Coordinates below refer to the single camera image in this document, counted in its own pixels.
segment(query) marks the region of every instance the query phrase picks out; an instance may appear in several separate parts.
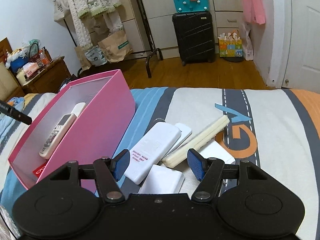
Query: black bag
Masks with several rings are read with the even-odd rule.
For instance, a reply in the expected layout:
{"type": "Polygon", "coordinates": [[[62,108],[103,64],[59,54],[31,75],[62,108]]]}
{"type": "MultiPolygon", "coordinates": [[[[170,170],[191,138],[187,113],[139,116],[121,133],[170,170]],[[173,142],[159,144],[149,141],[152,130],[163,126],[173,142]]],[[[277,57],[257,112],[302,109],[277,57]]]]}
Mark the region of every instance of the black bag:
{"type": "Polygon", "coordinates": [[[172,16],[182,65],[215,60],[212,16],[209,11],[172,16]]]}

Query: metal bolt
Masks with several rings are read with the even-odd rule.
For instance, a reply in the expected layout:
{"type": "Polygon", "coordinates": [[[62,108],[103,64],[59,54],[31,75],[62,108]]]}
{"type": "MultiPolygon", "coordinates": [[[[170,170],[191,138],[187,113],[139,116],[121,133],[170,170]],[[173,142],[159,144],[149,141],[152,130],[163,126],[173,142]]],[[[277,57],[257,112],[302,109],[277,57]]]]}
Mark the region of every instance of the metal bolt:
{"type": "Polygon", "coordinates": [[[109,193],[107,193],[107,198],[108,199],[120,199],[122,198],[122,193],[119,191],[110,191],[109,193]]]}
{"type": "Polygon", "coordinates": [[[156,199],[155,199],[155,203],[157,203],[157,204],[162,203],[162,198],[156,198],[156,199]]]}
{"type": "Polygon", "coordinates": [[[198,191],[197,193],[195,193],[195,197],[201,200],[208,199],[210,198],[210,193],[206,191],[198,191]]]}

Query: pink paper bag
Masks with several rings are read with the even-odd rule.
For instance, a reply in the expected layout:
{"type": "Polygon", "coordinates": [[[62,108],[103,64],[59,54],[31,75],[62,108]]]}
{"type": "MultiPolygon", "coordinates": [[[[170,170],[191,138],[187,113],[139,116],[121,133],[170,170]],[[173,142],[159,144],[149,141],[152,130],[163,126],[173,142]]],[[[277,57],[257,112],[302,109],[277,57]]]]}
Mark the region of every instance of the pink paper bag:
{"type": "Polygon", "coordinates": [[[244,19],[246,22],[251,22],[252,19],[252,5],[251,0],[241,0],[243,7],[244,19]]]}
{"type": "Polygon", "coordinates": [[[253,20],[257,24],[266,23],[266,15],[261,0],[251,0],[253,20]]]}

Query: red packet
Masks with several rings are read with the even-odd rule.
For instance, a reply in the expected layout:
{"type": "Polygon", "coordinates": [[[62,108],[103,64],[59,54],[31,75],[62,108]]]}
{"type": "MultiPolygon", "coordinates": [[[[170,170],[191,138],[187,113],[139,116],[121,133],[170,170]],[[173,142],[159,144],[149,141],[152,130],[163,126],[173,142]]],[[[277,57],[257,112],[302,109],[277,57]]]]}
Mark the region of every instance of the red packet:
{"type": "Polygon", "coordinates": [[[39,178],[46,165],[47,165],[47,162],[45,162],[44,164],[42,164],[41,166],[39,166],[38,168],[36,168],[32,173],[33,173],[37,178],[39,178]]]}

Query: wooden floor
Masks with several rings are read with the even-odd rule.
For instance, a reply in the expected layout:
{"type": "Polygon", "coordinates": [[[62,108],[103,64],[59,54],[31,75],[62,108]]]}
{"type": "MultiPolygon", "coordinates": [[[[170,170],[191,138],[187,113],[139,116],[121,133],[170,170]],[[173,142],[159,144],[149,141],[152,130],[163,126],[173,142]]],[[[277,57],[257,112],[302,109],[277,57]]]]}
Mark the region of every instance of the wooden floor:
{"type": "Polygon", "coordinates": [[[151,79],[148,78],[143,59],[91,67],[81,76],[121,69],[130,89],[147,87],[270,89],[263,82],[253,61],[231,63],[217,57],[213,63],[187,64],[183,67],[180,58],[158,61],[154,57],[150,61],[150,68],[151,79]]]}

